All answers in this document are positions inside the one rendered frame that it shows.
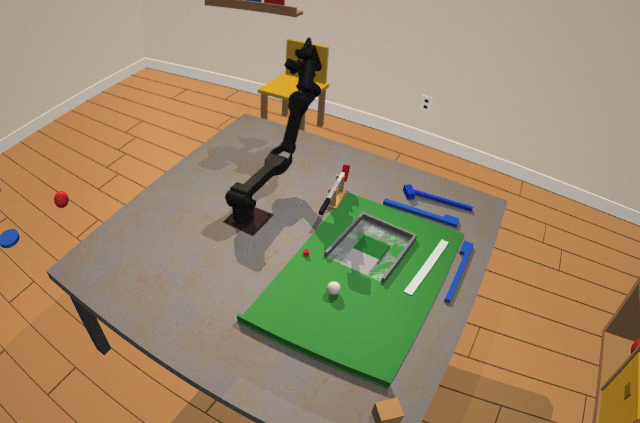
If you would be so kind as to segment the white golf ball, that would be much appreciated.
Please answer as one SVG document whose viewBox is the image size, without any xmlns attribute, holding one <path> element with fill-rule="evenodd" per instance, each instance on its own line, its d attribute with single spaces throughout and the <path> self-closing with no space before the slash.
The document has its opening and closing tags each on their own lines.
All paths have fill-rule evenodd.
<svg viewBox="0 0 640 423">
<path fill-rule="evenodd" d="M 327 285 L 327 291 L 332 295 L 338 294 L 340 290 L 341 290 L 341 287 L 339 283 L 331 282 L 330 284 Z"/>
</svg>

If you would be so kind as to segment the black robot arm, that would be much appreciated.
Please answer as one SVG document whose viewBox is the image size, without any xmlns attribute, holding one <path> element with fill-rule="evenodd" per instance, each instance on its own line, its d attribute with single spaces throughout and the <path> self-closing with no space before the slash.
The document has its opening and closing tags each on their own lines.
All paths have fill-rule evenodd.
<svg viewBox="0 0 640 423">
<path fill-rule="evenodd" d="M 290 74 L 294 75 L 300 70 L 300 60 L 292 61 L 287 59 L 285 67 Z M 299 74 L 299 73 L 298 73 Z M 265 165 L 257 171 L 244 184 L 236 182 L 227 192 L 225 199 L 229 206 L 232 206 L 234 219 L 232 224 L 249 227 L 254 219 L 253 211 L 256 201 L 252 196 L 275 175 L 284 173 L 292 163 L 292 154 L 295 151 L 296 138 L 299 131 L 302 115 L 307 111 L 308 106 L 321 93 L 321 88 L 313 82 L 313 77 L 309 75 L 299 75 L 296 85 L 299 91 L 289 96 L 289 121 L 285 129 L 283 141 L 272 149 Z M 290 153 L 289 157 L 277 155 L 282 151 Z"/>
</svg>

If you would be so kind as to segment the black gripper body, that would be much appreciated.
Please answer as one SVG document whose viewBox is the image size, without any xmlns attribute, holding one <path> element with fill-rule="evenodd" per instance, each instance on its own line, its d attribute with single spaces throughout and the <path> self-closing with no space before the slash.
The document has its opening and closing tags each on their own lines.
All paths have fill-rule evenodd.
<svg viewBox="0 0 640 423">
<path fill-rule="evenodd" d="M 300 70 L 298 70 L 299 75 L 309 75 L 314 78 L 315 77 L 314 71 L 321 70 L 322 68 L 321 63 L 318 63 L 318 61 L 312 60 L 313 58 L 312 50 L 296 49 L 295 55 L 300 60 L 300 64 L 301 64 Z"/>
</svg>

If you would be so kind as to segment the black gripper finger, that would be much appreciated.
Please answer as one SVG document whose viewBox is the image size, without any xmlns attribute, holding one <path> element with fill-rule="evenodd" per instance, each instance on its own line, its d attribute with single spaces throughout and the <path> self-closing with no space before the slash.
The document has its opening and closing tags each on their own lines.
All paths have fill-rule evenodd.
<svg viewBox="0 0 640 423">
<path fill-rule="evenodd" d="M 312 45 L 312 48 L 313 48 L 313 58 L 312 58 L 312 60 L 313 61 L 318 61 L 318 63 L 321 63 L 315 45 Z"/>
<path fill-rule="evenodd" d="M 312 53 L 313 53 L 311 37 L 307 38 L 306 42 L 304 43 L 303 48 L 300 48 L 300 49 L 302 49 L 302 50 L 312 50 Z"/>
</svg>

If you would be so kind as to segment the white flat strip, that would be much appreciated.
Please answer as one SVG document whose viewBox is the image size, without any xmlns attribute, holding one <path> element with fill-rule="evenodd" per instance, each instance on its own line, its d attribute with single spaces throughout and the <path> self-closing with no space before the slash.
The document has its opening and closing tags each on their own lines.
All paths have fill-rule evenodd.
<svg viewBox="0 0 640 423">
<path fill-rule="evenodd" d="M 427 274 L 429 273 L 429 271 L 431 270 L 431 268 L 433 267 L 433 265 L 435 264 L 439 256 L 445 250 L 448 243 L 449 242 L 445 240 L 441 240 L 439 242 L 439 244 L 436 246 L 434 251 L 431 253 L 429 259 L 427 259 L 427 261 L 424 263 L 424 265 L 419 270 L 419 272 L 411 280 L 409 286 L 404 290 L 406 294 L 412 295 L 413 292 L 418 288 L 418 286 L 420 285 L 422 280 L 427 276 Z"/>
</svg>

